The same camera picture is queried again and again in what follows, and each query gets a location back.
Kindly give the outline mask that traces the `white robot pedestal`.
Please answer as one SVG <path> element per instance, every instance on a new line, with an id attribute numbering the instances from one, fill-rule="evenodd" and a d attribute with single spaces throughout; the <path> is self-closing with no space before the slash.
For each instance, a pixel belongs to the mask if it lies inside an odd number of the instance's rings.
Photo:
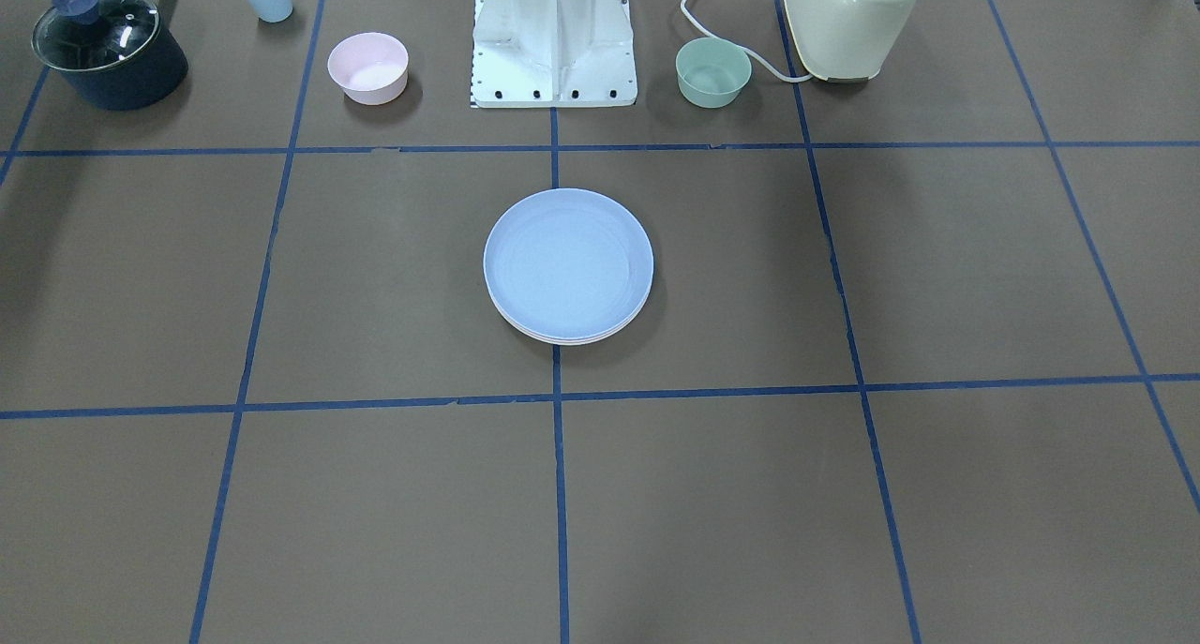
<path id="1" fill-rule="evenodd" d="M 472 0 L 475 109 L 608 109 L 638 101 L 630 0 Z"/>

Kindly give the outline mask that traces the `pink bowl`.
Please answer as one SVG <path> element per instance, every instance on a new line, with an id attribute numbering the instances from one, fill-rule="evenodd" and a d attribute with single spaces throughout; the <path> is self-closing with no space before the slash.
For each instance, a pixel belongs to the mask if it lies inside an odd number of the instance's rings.
<path id="1" fill-rule="evenodd" d="M 394 35 L 355 34 L 334 47 L 328 76 L 360 106 L 384 106 L 408 88 L 409 52 Z"/>

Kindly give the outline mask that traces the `cream plate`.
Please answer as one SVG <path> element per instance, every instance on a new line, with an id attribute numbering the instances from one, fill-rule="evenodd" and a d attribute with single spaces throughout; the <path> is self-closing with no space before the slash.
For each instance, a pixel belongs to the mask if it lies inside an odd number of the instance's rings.
<path id="1" fill-rule="evenodd" d="M 532 339 L 534 341 L 547 342 L 547 344 L 559 345 L 559 347 L 582 347 L 592 344 L 592 342 L 608 339 L 608 337 L 612 337 L 619 333 L 622 329 L 625 329 L 626 324 L 629 323 L 630 321 L 619 323 L 618 326 L 608 329 L 607 331 L 604 331 L 599 335 L 592 335 L 587 337 L 552 337 L 550 335 L 540 335 L 538 332 L 534 332 L 532 331 L 532 329 L 524 329 L 523 326 L 521 326 L 520 323 L 510 321 L 509 324 L 511 327 L 516 329 L 516 331 L 518 331 L 521 335 L 532 337 Z"/>

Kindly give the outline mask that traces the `dark blue pot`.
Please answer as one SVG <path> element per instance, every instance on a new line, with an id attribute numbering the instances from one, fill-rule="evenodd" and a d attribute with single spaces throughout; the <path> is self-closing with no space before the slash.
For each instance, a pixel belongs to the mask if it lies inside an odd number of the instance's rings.
<path id="1" fill-rule="evenodd" d="M 67 72 L 49 68 L 59 73 L 82 100 L 103 110 L 144 109 L 170 96 L 184 84 L 190 64 L 161 7 L 156 5 L 162 17 L 160 34 L 133 58 L 107 70 Z"/>

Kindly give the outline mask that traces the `green bowl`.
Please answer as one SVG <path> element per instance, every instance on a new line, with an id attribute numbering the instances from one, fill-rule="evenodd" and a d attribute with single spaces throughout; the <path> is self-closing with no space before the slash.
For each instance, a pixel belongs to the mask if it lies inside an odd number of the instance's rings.
<path id="1" fill-rule="evenodd" d="M 679 94 L 698 109 L 722 109 L 733 102 L 752 76 L 749 54 L 731 41 L 700 37 L 676 53 Z"/>

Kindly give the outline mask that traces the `blue plate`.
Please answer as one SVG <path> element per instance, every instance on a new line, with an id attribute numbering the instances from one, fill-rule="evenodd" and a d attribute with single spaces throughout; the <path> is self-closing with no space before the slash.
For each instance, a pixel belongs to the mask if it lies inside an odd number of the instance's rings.
<path id="1" fill-rule="evenodd" d="M 649 295 L 655 257 L 626 207 L 586 188 L 524 197 L 497 219 L 484 247 L 488 297 L 557 295 L 576 306 L 612 306 Z"/>

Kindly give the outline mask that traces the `cream toaster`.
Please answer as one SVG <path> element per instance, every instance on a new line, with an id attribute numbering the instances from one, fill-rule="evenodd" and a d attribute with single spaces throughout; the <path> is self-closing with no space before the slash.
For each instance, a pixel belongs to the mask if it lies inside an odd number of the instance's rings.
<path id="1" fill-rule="evenodd" d="M 820 82 L 871 82 L 916 0 L 782 0 L 802 67 Z"/>

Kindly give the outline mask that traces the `pink plate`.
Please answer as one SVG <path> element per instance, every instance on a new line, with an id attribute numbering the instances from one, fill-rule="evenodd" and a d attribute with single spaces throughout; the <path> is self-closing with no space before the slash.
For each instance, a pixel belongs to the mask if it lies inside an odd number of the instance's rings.
<path id="1" fill-rule="evenodd" d="M 574 297 L 562 299 L 554 294 L 536 295 L 533 299 L 523 295 L 502 299 L 497 293 L 491 295 L 498 314 L 520 333 L 535 341 L 570 347 L 617 335 L 641 314 L 648 301 L 649 297 L 644 294 L 637 301 L 617 299 L 612 306 L 593 307 L 592 303 L 583 303 L 580 307 Z"/>

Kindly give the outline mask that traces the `glass pot lid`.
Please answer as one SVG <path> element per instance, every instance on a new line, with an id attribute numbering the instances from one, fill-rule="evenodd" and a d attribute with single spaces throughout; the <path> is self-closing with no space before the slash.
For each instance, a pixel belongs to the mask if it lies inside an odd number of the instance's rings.
<path id="1" fill-rule="evenodd" d="M 107 70 L 145 49 L 161 28 L 151 0 L 52 0 L 34 26 L 31 49 L 54 70 Z"/>

